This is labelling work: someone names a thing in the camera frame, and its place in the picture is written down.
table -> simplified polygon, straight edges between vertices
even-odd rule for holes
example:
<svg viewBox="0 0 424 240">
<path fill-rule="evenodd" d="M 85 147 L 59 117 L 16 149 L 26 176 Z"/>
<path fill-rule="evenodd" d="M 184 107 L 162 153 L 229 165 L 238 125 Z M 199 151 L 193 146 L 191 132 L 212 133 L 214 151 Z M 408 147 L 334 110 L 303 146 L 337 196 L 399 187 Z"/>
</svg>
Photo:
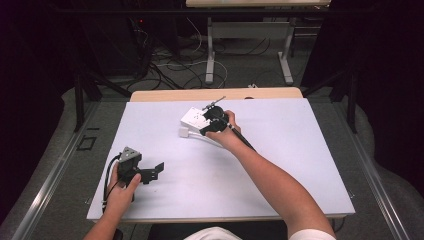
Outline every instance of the table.
<svg viewBox="0 0 424 240">
<path fill-rule="evenodd" d="M 128 146 L 143 154 L 140 168 L 165 162 L 158 180 L 137 189 L 123 222 L 280 218 L 228 151 L 201 139 L 178 137 L 179 120 L 190 107 L 202 108 L 223 95 L 226 100 L 218 105 L 236 113 L 249 142 L 302 183 L 328 217 L 355 212 L 308 100 L 299 89 L 164 90 L 133 94 L 105 160 L 107 165 Z M 89 220 L 102 215 L 106 167 L 87 214 Z"/>
<path fill-rule="evenodd" d="M 197 8 L 227 8 L 227 7 L 294 7 L 294 6 L 325 6 L 330 0 L 187 0 L 188 7 Z M 213 83 L 215 52 L 213 51 L 214 38 L 270 38 L 285 39 L 282 52 L 278 52 L 284 81 L 287 85 L 293 84 L 287 55 L 290 49 L 296 26 L 296 18 L 288 22 L 212 22 L 208 17 L 208 61 L 206 66 L 207 84 Z"/>
</svg>

white tabletop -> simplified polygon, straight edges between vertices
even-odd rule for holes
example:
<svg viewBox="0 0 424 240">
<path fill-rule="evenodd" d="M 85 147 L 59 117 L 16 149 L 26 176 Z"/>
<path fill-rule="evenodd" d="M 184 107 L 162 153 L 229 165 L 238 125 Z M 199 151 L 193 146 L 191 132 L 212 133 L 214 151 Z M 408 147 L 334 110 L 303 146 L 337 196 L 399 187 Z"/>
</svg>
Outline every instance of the white tabletop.
<svg viewBox="0 0 424 240">
<path fill-rule="evenodd" d="M 187 0 L 188 7 L 325 6 L 331 0 Z"/>
<path fill-rule="evenodd" d="M 165 162 L 159 179 L 140 185 L 122 221 L 193 222 L 278 219 L 237 159 L 197 138 L 180 138 L 181 117 L 210 101 L 127 103 L 87 219 L 101 217 L 106 165 L 125 146 L 140 151 L 139 168 Z M 223 100 L 243 135 L 285 169 L 329 216 L 355 212 L 307 99 Z"/>
</svg>

white shirt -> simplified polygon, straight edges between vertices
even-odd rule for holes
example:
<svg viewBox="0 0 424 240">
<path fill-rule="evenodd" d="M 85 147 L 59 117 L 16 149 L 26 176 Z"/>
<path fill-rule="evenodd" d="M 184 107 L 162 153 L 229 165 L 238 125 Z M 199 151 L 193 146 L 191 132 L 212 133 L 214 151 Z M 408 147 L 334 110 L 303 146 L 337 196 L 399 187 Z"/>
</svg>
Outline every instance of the white shirt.
<svg viewBox="0 0 424 240">
<path fill-rule="evenodd" d="M 232 232 L 220 228 L 211 227 L 198 231 L 185 240 L 241 240 L 241 238 L 234 235 Z M 289 240 L 336 240 L 330 234 L 315 230 L 315 229 L 304 229 L 293 234 Z"/>
</svg>

hand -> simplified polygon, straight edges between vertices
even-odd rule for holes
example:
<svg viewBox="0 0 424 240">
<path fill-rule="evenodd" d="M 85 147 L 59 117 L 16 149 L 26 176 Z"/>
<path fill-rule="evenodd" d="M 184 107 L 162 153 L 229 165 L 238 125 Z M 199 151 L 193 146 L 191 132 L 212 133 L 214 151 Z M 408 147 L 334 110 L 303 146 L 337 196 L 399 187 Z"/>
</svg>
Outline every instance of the hand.
<svg viewBox="0 0 424 240">
<path fill-rule="evenodd" d="M 235 114 L 230 110 L 225 111 L 225 113 L 228 115 L 228 122 L 241 133 L 241 128 L 236 124 Z M 222 132 L 206 132 L 206 137 L 217 141 L 226 149 L 229 149 L 237 143 L 241 143 L 240 139 L 228 127 Z"/>
<path fill-rule="evenodd" d="M 116 219 L 121 219 L 131 204 L 133 194 L 138 184 L 140 184 L 141 175 L 137 173 L 125 188 L 124 182 L 118 182 L 118 165 L 116 163 L 113 166 L 112 176 L 108 185 L 108 192 L 110 194 L 107 198 L 105 214 L 112 215 Z"/>
</svg>

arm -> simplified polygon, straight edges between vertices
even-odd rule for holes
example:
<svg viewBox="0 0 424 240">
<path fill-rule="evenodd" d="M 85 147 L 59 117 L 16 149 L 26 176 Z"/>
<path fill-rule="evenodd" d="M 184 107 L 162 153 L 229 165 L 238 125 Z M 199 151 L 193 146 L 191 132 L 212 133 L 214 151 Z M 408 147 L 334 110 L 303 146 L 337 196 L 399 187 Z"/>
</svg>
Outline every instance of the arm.
<svg viewBox="0 0 424 240">
<path fill-rule="evenodd" d="M 118 164 L 115 164 L 108 186 L 110 194 L 107 199 L 106 210 L 99 221 L 84 237 L 84 240 L 113 238 L 122 215 L 124 215 L 131 204 L 132 196 L 138 184 L 140 184 L 140 180 L 141 175 L 136 174 L 127 188 L 123 189 L 125 183 L 122 182 L 119 182 L 113 187 L 118 182 Z"/>
<path fill-rule="evenodd" d="M 226 113 L 230 123 L 240 130 L 234 113 Z M 247 147 L 229 128 L 221 133 L 207 132 L 206 136 L 219 142 L 240 161 L 268 203 L 286 222 L 289 237 L 302 229 L 317 229 L 335 237 L 315 200 L 290 174 Z"/>
</svg>

